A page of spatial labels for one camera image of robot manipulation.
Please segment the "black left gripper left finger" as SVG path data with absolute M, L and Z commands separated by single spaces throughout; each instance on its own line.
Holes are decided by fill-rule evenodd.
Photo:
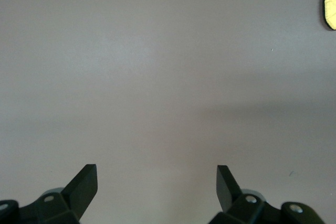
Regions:
M 97 166 L 87 164 L 60 192 L 20 208 L 19 223 L 79 223 L 97 191 Z

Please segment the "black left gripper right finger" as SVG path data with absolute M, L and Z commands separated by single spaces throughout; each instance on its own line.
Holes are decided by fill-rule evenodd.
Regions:
M 241 189 L 228 166 L 218 165 L 216 193 L 222 208 L 210 221 L 216 223 L 282 223 L 279 209 L 254 190 Z

